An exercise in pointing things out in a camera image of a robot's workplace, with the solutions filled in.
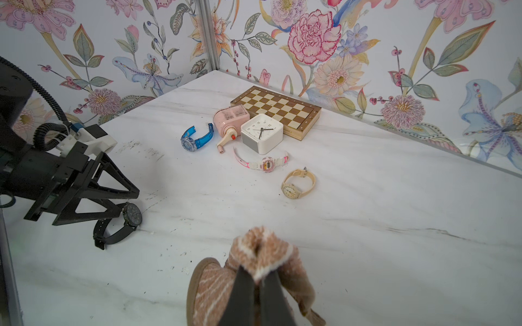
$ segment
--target black wristwatch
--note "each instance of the black wristwatch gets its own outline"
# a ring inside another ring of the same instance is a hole
[[[123,219],[125,223],[123,227],[108,237],[104,236],[105,229],[109,225],[111,219],[98,220],[93,231],[94,245],[98,248],[105,250],[105,245],[113,245],[125,239],[129,234],[134,232],[138,225],[141,224],[141,212],[138,206],[132,203],[118,204],[118,207],[122,208]]]

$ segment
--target black watch strap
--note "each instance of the black watch strap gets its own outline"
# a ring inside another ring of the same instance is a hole
[[[94,227],[94,245],[102,250],[105,249],[105,245],[113,245],[115,243],[118,243],[121,240],[125,239],[134,230],[136,230],[136,227],[130,226],[127,223],[125,223],[118,232],[106,238],[104,236],[105,229],[109,225],[110,221],[111,219],[98,220],[98,222],[96,222],[96,226]]]

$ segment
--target blue transparent watch strap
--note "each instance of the blue transparent watch strap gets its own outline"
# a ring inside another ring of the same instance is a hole
[[[187,129],[187,131],[185,131],[185,133],[183,134],[183,136],[181,136],[181,138],[190,137],[195,132],[196,132],[196,128],[194,126],[192,126],[189,129]]]
[[[203,145],[208,143],[212,137],[214,136],[214,126],[212,124],[208,124],[208,134],[204,135],[203,137],[196,139],[196,147],[201,148]]]

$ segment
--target blue wristwatch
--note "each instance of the blue wristwatch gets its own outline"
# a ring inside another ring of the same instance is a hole
[[[208,124],[208,134],[204,135],[199,139],[192,139],[191,136],[196,132],[196,128],[194,126],[190,127],[183,136],[181,136],[181,145],[184,149],[189,152],[194,152],[198,148],[203,147],[206,143],[209,142],[210,139],[214,136],[214,126],[212,124]]]

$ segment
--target wooden chess board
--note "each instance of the wooden chess board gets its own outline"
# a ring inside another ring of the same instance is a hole
[[[235,98],[231,104],[242,104],[254,117],[264,113],[283,124],[283,133],[303,140],[314,123],[319,119],[319,106],[299,101],[257,86]]]

